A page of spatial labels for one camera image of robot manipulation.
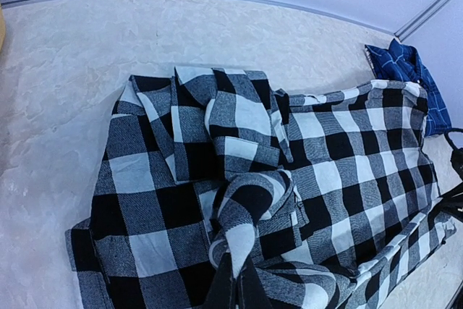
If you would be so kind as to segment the black white checked shirt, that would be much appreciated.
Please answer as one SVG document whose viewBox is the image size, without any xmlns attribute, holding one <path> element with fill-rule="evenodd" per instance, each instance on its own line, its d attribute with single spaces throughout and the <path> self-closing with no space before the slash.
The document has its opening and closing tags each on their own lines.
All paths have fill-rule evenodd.
<svg viewBox="0 0 463 309">
<path fill-rule="evenodd" d="M 454 232 L 413 82 L 320 96 L 257 71 L 133 75 L 91 215 L 67 232 L 84 308 L 206 308 L 230 253 L 276 308 L 379 308 Z"/>
</svg>

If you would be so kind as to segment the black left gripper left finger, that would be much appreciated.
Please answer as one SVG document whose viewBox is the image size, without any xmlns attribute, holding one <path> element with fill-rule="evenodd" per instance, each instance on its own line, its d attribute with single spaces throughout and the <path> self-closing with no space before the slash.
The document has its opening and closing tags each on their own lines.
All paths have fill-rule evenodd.
<svg viewBox="0 0 463 309">
<path fill-rule="evenodd" d="M 225 253 L 205 299 L 205 307 L 210 309 L 238 308 L 237 282 L 232 272 L 232 257 Z"/>
</svg>

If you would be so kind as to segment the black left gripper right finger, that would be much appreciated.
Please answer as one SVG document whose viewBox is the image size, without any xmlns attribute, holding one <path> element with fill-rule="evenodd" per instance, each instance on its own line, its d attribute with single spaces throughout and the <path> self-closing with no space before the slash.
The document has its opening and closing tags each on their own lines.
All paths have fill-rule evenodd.
<svg viewBox="0 0 463 309">
<path fill-rule="evenodd" d="M 264 291 L 255 266 L 247 258 L 240 272 L 240 307 L 243 309 L 276 308 Z"/>
</svg>

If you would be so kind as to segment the blue plaid shirt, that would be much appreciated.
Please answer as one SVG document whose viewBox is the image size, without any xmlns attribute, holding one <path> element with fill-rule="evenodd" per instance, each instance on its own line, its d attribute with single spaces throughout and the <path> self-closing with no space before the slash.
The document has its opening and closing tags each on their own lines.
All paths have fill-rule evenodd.
<svg viewBox="0 0 463 309">
<path fill-rule="evenodd" d="M 452 128 L 438 86 L 415 47 L 393 39 L 388 48 L 366 45 L 365 53 L 377 79 L 414 82 L 424 88 L 428 96 L 427 136 L 442 135 Z"/>
</svg>

